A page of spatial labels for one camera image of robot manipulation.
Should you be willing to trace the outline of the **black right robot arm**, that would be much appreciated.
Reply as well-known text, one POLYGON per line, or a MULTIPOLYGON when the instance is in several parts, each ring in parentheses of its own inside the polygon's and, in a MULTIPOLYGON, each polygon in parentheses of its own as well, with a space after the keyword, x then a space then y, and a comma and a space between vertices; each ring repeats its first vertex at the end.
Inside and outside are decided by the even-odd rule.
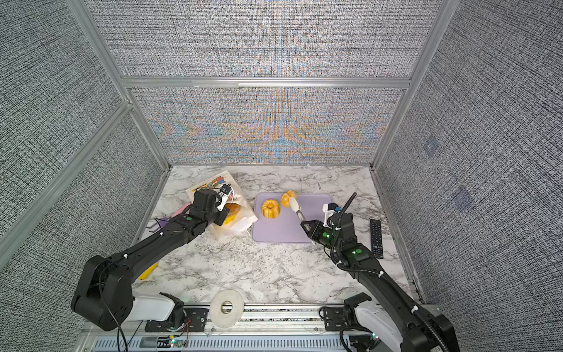
POLYGON ((350 303, 352 321, 340 331, 371 332, 392 351, 459 351, 453 324, 415 302, 359 242, 353 215, 347 212, 355 197, 353 194, 342 208, 335 203, 325 205, 323 221, 306 220, 297 199, 288 200, 307 237, 328 249, 337 268, 349 273, 381 305, 378 309, 369 307, 368 301, 350 303))

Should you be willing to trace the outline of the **pale yellow fake bun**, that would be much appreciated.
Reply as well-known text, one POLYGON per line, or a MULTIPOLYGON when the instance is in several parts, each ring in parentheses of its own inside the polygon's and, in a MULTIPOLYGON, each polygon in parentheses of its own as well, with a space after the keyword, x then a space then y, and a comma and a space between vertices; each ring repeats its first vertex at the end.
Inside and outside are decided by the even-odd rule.
POLYGON ((294 198, 294 199, 298 198, 297 193, 293 190, 289 190, 282 195, 282 197, 280 199, 280 204, 285 208, 289 208, 291 198, 294 198))

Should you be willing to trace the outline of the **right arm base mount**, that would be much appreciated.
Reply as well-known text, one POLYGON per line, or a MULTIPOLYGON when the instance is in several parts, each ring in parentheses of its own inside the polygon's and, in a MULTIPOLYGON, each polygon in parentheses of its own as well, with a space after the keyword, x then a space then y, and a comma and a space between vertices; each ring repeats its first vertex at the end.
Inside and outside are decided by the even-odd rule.
POLYGON ((318 315, 326 331, 339 334, 340 343, 346 351, 369 351, 373 347, 375 340, 370 333, 353 329, 359 324, 350 308, 322 306, 318 315))

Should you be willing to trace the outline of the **yellow bundt fake bread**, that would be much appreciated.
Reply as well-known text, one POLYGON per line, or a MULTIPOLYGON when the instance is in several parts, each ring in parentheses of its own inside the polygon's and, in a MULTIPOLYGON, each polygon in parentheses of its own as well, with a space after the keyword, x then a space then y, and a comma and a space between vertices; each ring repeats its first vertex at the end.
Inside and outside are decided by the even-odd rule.
POLYGON ((262 215, 267 219, 275 219, 281 213, 280 205, 275 199, 267 199, 262 204, 261 211, 262 215))

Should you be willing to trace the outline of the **orange brown fake bread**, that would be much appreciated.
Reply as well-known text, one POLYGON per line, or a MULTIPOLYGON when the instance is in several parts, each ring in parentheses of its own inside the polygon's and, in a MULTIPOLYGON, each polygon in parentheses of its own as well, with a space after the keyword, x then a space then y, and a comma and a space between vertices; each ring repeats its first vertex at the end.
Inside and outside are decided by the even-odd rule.
POLYGON ((223 226, 231 223, 232 221, 235 220, 236 216, 238 215, 238 213, 241 210, 241 206, 237 203, 227 203, 224 207, 225 210, 228 210, 228 214, 226 219, 224 220, 223 226))

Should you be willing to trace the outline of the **white printed paper bag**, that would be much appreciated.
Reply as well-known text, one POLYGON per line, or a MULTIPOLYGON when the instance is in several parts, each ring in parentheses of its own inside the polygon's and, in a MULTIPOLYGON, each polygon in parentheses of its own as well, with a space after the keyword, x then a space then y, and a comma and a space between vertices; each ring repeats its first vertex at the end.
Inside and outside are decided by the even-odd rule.
POLYGON ((216 193, 216 202, 228 214, 221 226, 212 224, 210 232, 216 238, 220 236, 237 236, 248 234, 250 227, 258 220, 251 205, 243 196, 243 192, 231 174, 224 170, 213 177, 186 189, 190 201, 194 201, 199 190, 210 189, 216 193))

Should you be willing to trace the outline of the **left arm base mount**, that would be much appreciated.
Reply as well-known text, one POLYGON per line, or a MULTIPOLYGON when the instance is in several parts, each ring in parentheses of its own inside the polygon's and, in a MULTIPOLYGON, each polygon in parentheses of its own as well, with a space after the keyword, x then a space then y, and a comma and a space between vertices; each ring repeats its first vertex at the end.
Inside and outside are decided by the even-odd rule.
POLYGON ((145 332, 179 334, 180 332, 203 332, 208 320, 209 309, 204 307, 187 307, 183 312, 175 309, 165 321, 148 321, 145 332))

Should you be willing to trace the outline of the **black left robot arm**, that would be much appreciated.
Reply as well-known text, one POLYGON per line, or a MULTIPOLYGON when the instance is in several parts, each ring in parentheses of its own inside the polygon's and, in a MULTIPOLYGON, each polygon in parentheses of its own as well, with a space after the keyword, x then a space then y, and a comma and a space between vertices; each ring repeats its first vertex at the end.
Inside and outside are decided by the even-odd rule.
POLYGON ((132 284, 170 252, 192 242, 211 224, 223 224, 232 188, 199 188, 192 204, 148 238, 107 258, 95 255, 84 265, 70 303, 73 312, 105 331, 121 325, 137 301, 132 284))

